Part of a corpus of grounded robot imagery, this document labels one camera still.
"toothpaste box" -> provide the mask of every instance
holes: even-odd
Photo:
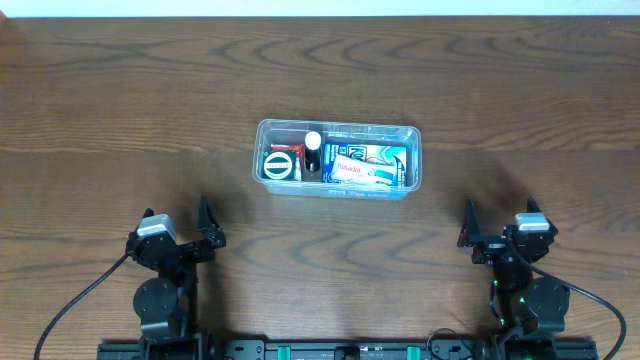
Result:
[[[396,172],[391,184],[388,185],[394,187],[407,185],[407,149],[405,147],[327,142],[322,153],[322,182],[341,183],[331,178],[336,155],[344,155],[370,164],[394,166]]]

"round white lid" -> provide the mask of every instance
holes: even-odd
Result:
[[[307,136],[304,137],[304,146],[309,150],[318,150],[322,143],[322,139],[320,138],[320,134],[315,131],[309,131]]]

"wood grain surface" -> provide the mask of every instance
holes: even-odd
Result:
[[[464,201],[498,231],[533,195],[560,230],[540,267],[626,316],[640,358],[637,18],[9,19],[0,32],[0,358],[123,253],[146,207],[197,238],[200,322],[283,338],[499,328],[491,271],[456,248]],[[271,196],[251,178],[265,118],[416,126],[407,200]],[[137,339],[127,261],[57,325],[43,359]],[[604,356],[615,317],[578,294],[567,336]]]

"clear plastic bin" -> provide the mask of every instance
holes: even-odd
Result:
[[[406,185],[395,187],[324,183],[322,170],[310,173],[306,171],[304,164],[301,167],[305,181],[263,178],[263,153],[269,151],[272,144],[304,144],[309,131],[320,133],[323,145],[321,148],[327,142],[406,147]],[[404,199],[410,192],[416,191],[422,181],[421,145],[420,131],[413,126],[266,119],[258,126],[256,135],[253,178],[273,194]]]

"cable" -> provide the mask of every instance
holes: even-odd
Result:
[[[548,278],[552,278],[555,279],[556,281],[558,281],[560,284],[564,285],[565,287],[580,293],[586,297],[588,297],[589,299],[603,305],[604,307],[606,307],[607,309],[611,310],[611,312],[618,318],[618,320],[620,321],[620,335],[618,336],[618,341],[616,342],[616,344],[613,346],[613,349],[611,349],[611,351],[607,354],[607,356],[604,357],[603,360],[610,360],[613,358],[613,356],[618,352],[618,350],[620,350],[620,347],[622,347],[622,343],[624,342],[624,338],[627,336],[627,322],[624,320],[624,316],[622,316],[622,313],[616,309],[615,306],[611,305],[608,301],[602,299],[601,297],[598,297],[597,295],[594,295],[590,292],[588,292],[587,290],[584,290],[578,286],[573,285],[570,282],[566,282],[562,279],[558,279],[557,277],[544,272],[540,269],[538,269],[537,267],[531,265],[527,260],[525,260],[524,257],[522,257],[522,255],[520,255],[520,253],[516,250],[515,246],[513,245],[513,240],[509,240],[507,241],[507,246],[509,247],[509,249],[515,254],[516,259],[518,259],[518,261],[520,261],[522,263],[522,265],[524,265],[527,269],[538,273],[542,276],[548,277]]]
[[[69,309],[71,309],[73,305],[75,305],[80,299],[82,299],[85,295],[87,295],[89,291],[93,290],[96,286],[100,285],[101,282],[103,282],[106,278],[108,278],[109,275],[111,275],[111,273],[113,273],[120,265],[122,265],[122,263],[125,260],[127,260],[128,257],[129,257],[128,254],[125,254],[124,256],[122,256],[120,260],[118,260],[111,267],[111,269],[107,270],[107,272],[105,272],[102,276],[100,276],[98,280],[94,281],[93,284],[89,285],[88,288],[84,289],[80,294],[78,294],[78,296],[73,298],[73,300],[69,301],[69,303],[65,307],[63,307],[62,310],[60,310],[58,315],[56,315],[56,317],[54,317],[53,320],[51,320],[51,322],[49,323],[49,326],[47,326],[47,328],[44,329],[42,336],[40,336],[40,340],[38,341],[38,345],[36,346],[36,351],[33,354],[33,360],[40,359],[40,351],[42,351],[42,345],[44,345],[44,340],[47,338],[47,335],[49,335],[49,332],[51,332],[51,329],[53,329],[53,327],[56,325],[58,320],[60,320],[62,315],[64,315],[67,311],[69,311]]]
[[[453,335],[456,336],[456,338],[458,339],[458,341],[460,341],[462,343],[462,345],[464,347],[467,348],[467,350],[469,350],[469,352],[471,353],[471,356],[460,359],[460,360],[467,360],[467,359],[471,359],[473,357],[473,349],[471,349],[471,347],[469,345],[467,345],[467,343],[464,342],[464,340],[462,340],[462,337],[460,336],[460,334],[458,334],[457,332],[455,332],[452,329],[449,328],[440,328],[437,329],[436,331],[432,332],[431,335],[429,336],[429,339],[427,339],[427,350],[431,353],[431,355],[436,359],[436,360],[443,360],[440,356],[436,355],[433,350],[431,349],[431,339],[433,338],[433,335],[441,332],[441,331],[448,331],[450,333],[453,333]]]

